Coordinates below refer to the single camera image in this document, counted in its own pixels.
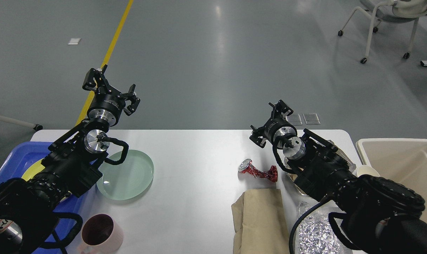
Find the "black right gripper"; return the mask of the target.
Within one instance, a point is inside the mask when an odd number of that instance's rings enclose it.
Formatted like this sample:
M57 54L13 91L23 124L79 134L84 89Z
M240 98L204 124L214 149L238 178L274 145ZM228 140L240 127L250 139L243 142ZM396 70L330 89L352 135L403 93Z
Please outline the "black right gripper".
M268 103L272 107L271 116L264 126L255 127L251 125L251 136L249 139L259 146L264 148L266 141L275 143L277 137L292 135L292 125L288 122L287 117L294 113L283 100L279 100L276 104Z

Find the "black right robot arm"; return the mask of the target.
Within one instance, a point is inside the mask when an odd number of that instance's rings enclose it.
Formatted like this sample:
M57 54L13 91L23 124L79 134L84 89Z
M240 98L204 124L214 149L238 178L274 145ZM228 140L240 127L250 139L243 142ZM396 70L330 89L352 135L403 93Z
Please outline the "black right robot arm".
M334 201L341 213L328 221L336 237L352 250L369 254L427 254L427 223L420 219L425 200L393 180L355 176L339 148L314 132L302 136L287 121L293 110L282 100L271 103L271 116L261 127L252 126L249 139L264 148L270 142L279 167L295 175L294 184L318 203L292 227L289 251L298 225L319 207Z

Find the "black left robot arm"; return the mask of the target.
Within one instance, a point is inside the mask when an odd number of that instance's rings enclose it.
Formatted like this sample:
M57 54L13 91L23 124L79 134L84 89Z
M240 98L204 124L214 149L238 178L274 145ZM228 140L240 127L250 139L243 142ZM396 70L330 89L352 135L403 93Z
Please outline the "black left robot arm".
M60 249L81 231L83 219L73 212L55 212L71 194L81 197L102 177L103 163L119 165L129 145L108 137L122 113L133 114L140 99L136 85L122 93L105 78L107 65L90 69L82 88L94 92L87 117L55 140L42 159L42 169L24 180L14 177L0 183L0 254L31 254L38 248Z

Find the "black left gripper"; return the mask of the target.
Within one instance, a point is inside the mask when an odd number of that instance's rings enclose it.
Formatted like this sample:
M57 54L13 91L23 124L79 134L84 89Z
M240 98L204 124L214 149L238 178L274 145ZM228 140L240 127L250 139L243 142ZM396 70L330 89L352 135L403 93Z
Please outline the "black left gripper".
M111 95L111 87L105 78L106 70L107 64L101 68L91 68L84 78L82 89L94 95L87 110L88 119L100 118L113 127L118 124L123 110L127 116L131 116L136 112L141 100L135 93L136 84L132 84L127 93ZM130 101L130 105L125 107L125 101Z

